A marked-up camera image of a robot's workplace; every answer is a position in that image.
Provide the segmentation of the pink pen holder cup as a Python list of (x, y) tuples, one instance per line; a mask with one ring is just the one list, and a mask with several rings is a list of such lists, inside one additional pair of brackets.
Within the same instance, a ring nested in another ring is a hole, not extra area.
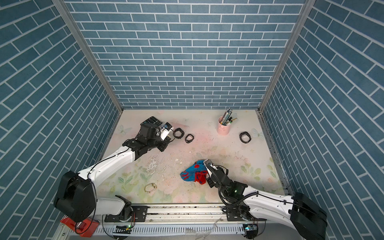
[(221, 136), (226, 136), (229, 134), (231, 126), (222, 125), (221, 124), (222, 119), (223, 119), (223, 116), (220, 116), (218, 119), (217, 133)]

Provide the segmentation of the red box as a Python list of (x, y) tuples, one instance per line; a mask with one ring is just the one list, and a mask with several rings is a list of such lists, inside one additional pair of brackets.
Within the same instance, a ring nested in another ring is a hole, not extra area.
[(90, 238), (96, 229), (98, 228), (100, 222), (87, 218), (82, 222), (75, 223), (72, 219), (64, 217), (60, 222), (74, 231), (76, 234), (81, 237)]

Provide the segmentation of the black desktop calculator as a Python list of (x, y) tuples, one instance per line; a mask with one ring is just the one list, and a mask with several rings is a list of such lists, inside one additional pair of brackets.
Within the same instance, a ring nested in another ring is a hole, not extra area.
[(160, 120), (158, 120), (157, 118), (155, 118), (154, 116), (152, 116), (152, 117), (146, 119), (145, 121), (143, 121), (143, 122), (141, 123), (141, 125), (143, 125), (143, 124), (152, 124), (152, 125), (154, 125), (154, 126), (156, 126), (156, 127), (159, 127), (159, 126), (162, 125), (162, 123), (163, 123), (163, 122), (161, 122)]

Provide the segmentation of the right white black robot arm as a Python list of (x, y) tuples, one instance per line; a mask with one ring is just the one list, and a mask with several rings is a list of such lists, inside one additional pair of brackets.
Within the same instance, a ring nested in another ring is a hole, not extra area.
[(210, 187), (217, 188), (227, 216), (244, 221), (272, 220), (295, 229), (306, 240), (324, 240), (327, 213), (302, 193), (276, 195), (232, 181), (228, 170), (204, 160)]

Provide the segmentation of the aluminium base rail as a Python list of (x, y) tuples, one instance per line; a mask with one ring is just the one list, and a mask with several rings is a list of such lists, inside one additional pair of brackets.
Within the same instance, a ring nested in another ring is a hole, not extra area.
[(202, 240), (208, 235), (241, 235), (252, 240), (263, 236), (268, 224), (287, 227), (272, 220), (236, 220), (227, 216), (223, 207), (221, 204), (133, 205), (132, 218), (126, 222), (120, 222), (114, 216), (97, 216), (95, 221), (100, 224), (90, 238), (81, 237), (60, 223), (54, 239), (105, 237), (108, 240), (130, 240), (133, 237), (194, 235), (197, 240)]

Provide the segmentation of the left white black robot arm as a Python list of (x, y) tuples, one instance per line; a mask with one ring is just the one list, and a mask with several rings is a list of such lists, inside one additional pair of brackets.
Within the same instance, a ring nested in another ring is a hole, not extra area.
[(133, 139), (107, 158), (79, 172), (68, 171), (59, 183), (54, 207), (76, 223), (93, 215), (111, 215), (120, 222), (132, 218), (132, 203), (116, 195), (112, 199), (99, 198), (96, 188), (118, 170), (133, 163), (152, 149), (163, 152), (171, 138), (173, 126), (165, 123), (159, 127), (152, 123), (142, 123), (140, 131)]

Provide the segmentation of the red blue towel cloth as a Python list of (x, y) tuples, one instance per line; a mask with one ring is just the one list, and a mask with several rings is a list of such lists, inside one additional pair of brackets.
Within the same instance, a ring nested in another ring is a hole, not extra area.
[(201, 185), (206, 183), (208, 170), (204, 165), (204, 160), (196, 161), (192, 166), (180, 173), (182, 180), (186, 182), (197, 182)]

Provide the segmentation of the pens in cup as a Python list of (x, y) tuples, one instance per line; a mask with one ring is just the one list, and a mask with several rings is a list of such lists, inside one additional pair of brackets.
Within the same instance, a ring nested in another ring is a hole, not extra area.
[(220, 124), (222, 126), (227, 126), (233, 121), (232, 117), (233, 110), (231, 108), (228, 108), (225, 113), (222, 116), (222, 119), (220, 120)]

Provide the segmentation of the gold watch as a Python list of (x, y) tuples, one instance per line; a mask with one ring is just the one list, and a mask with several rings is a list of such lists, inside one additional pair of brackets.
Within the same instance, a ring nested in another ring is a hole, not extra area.
[(158, 187), (155, 183), (149, 183), (149, 184), (145, 185), (144, 191), (145, 191), (145, 193), (149, 194), (149, 193), (152, 193), (153, 191), (155, 191), (157, 188)]

